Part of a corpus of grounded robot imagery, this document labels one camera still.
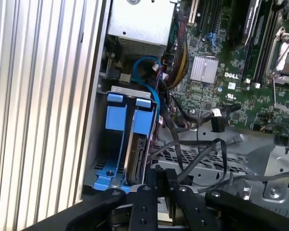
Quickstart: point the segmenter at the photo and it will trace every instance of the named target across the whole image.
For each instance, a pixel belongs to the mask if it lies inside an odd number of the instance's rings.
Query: green circuit board
[[[182,3],[182,11],[186,11],[186,2]],[[274,107],[274,92],[271,84],[264,83],[260,89],[247,87],[241,82],[241,75],[245,67],[247,57],[246,49],[238,51],[229,51],[228,32],[229,18],[233,9],[229,5],[222,5],[220,15],[217,21],[217,46],[213,51],[210,44],[205,41],[203,36],[197,35],[197,26],[188,26],[188,44],[189,44],[189,74],[173,91],[173,94],[183,106],[184,110],[194,117],[201,117],[208,113],[210,109],[221,107],[226,104],[239,103],[242,109],[232,113],[228,124],[237,128],[253,129],[269,124],[282,124],[289,128],[289,113]],[[276,32],[284,26],[289,31],[289,20],[279,20],[276,25]],[[255,57],[259,55],[259,50],[252,51]],[[195,56],[215,56],[219,60],[217,78],[214,84],[199,83],[190,80],[193,60]],[[232,76],[239,76],[237,79],[225,76],[225,73]],[[289,87],[276,87],[276,101],[289,108]],[[286,134],[279,127],[267,130],[268,133]]]

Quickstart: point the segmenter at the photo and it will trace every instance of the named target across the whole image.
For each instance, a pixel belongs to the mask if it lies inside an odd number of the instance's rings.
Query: heatsink
[[[190,80],[215,83],[218,59],[212,56],[195,56]]]
[[[108,34],[118,38],[126,55],[163,55],[176,1],[116,0],[112,2]]]

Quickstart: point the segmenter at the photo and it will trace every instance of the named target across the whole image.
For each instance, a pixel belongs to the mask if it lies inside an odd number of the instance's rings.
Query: screw
[[[218,193],[218,192],[212,192],[212,196],[220,197],[221,195],[220,195],[220,193]]]
[[[140,0],[127,0],[130,4],[136,5],[140,2]]]
[[[120,192],[114,191],[111,195],[118,196],[118,195],[120,195]]]
[[[182,192],[185,192],[187,190],[187,188],[186,187],[180,187],[179,190]]]
[[[151,188],[148,186],[144,186],[144,190],[148,191],[148,190],[151,190]]]
[[[278,189],[271,189],[271,197],[272,198],[279,198],[279,190]]]

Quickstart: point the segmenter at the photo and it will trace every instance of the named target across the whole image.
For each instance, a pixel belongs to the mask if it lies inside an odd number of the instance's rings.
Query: wire bundle
[[[177,16],[175,23],[172,25],[169,39],[169,46],[173,47],[176,41],[178,43],[172,71],[166,80],[166,84],[170,90],[174,89],[186,76],[189,64],[186,22],[179,18],[180,15]]]
[[[153,98],[154,98],[154,101],[158,104],[158,108],[157,108],[157,118],[159,116],[159,112],[160,112],[160,100],[159,100],[159,97],[158,97],[158,92],[153,89],[150,85],[146,84],[145,82],[143,82],[139,75],[138,75],[138,65],[143,62],[143,61],[155,61],[158,66],[161,68],[162,67],[162,64],[160,62],[160,60],[156,57],[153,57],[153,56],[146,56],[142,59],[139,59],[138,61],[135,62],[134,64],[134,67],[133,67],[133,77],[134,77],[134,80],[141,86],[144,86],[146,88],[149,89],[149,91],[152,93],[153,95]],[[159,81],[161,80],[161,76],[162,76],[163,72],[162,71],[159,71],[158,75],[157,75],[157,82],[159,83]]]

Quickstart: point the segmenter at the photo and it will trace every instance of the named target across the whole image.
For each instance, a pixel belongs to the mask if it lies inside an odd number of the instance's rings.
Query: ram slot
[[[255,73],[259,66],[261,52],[269,26],[269,20],[272,13],[273,0],[262,2],[259,8],[258,20],[255,24],[253,37],[248,45],[245,67],[241,81],[249,78],[255,80]]]
[[[261,52],[257,62],[257,67],[254,75],[254,82],[263,83],[263,78],[265,76],[265,68],[267,65],[268,57],[271,53],[271,47],[276,34],[275,28],[278,21],[279,11],[271,11],[268,24],[266,27],[265,37],[261,45]]]

